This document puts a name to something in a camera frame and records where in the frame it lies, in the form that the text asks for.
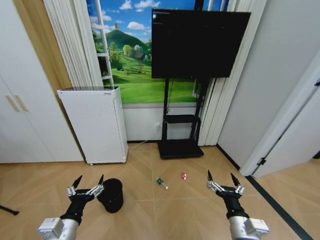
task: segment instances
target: wall outlet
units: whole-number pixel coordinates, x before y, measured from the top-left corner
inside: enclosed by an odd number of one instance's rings
[[[160,122],[156,122],[154,125],[155,125],[155,129],[156,129],[157,131],[159,131],[159,129],[160,129]]]

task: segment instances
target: black floor strip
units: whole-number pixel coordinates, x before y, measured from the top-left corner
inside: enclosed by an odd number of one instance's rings
[[[220,150],[220,152],[222,152],[222,154],[229,160],[229,162],[237,169],[240,169],[240,166],[232,159],[232,157],[229,156],[228,153],[225,152],[225,150],[223,150],[223,148],[217,144],[216,147]]]
[[[271,207],[273,207],[273,209],[302,240],[313,239],[252,176],[246,176],[245,178],[255,187],[262,197],[264,197]]]

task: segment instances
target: baseboard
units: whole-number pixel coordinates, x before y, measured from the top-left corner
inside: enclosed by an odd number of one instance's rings
[[[261,196],[273,207],[280,217],[292,228],[292,230],[302,240],[312,240],[313,238],[287,213],[287,211],[252,177],[245,177],[252,186],[261,194]]]
[[[157,143],[159,142],[160,140],[133,140],[133,141],[126,141],[128,144],[139,144],[139,143],[142,143],[142,142],[146,142],[147,144],[150,144],[150,143]]]
[[[226,151],[219,145],[217,144],[216,147],[222,152],[222,154],[226,157],[226,159],[229,160],[229,162],[239,171],[240,166],[226,153]]]

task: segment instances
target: white wardrobe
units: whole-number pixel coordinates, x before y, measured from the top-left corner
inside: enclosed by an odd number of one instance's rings
[[[83,161],[11,0],[0,8],[0,163]]]

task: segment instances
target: television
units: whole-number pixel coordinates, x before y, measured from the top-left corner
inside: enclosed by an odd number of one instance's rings
[[[227,78],[249,12],[152,9],[152,78]]]

